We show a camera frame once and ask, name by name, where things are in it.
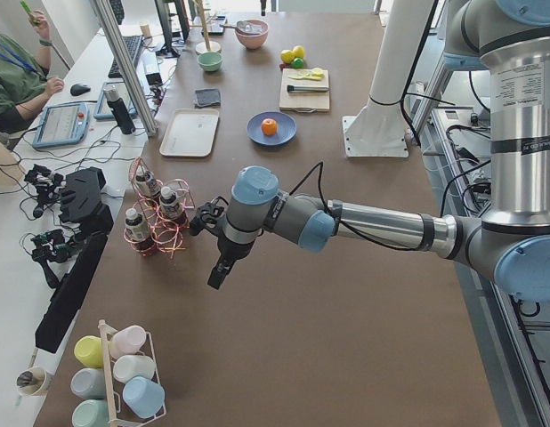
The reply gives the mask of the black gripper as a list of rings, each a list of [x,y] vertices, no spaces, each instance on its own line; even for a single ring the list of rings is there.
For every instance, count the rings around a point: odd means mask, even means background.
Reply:
[[[217,246],[220,251],[220,258],[216,266],[212,268],[207,284],[219,290],[223,281],[230,274],[235,262],[246,258],[251,252],[253,245],[254,242],[240,244],[228,238],[219,238]]]

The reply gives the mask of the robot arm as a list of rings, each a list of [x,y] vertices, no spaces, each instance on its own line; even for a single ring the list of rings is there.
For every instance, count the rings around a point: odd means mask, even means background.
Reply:
[[[239,172],[210,231],[219,287],[261,231],[318,252],[333,236],[460,262],[523,301],[550,301],[550,1],[454,1],[448,65],[490,73],[491,205],[478,218],[292,196],[261,166]]]

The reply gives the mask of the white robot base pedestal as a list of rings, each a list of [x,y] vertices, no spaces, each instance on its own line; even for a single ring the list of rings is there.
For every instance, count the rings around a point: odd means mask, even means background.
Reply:
[[[357,116],[343,117],[347,157],[407,157],[408,124],[401,108],[419,50],[429,34],[436,1],[395,1],[369,89]]]

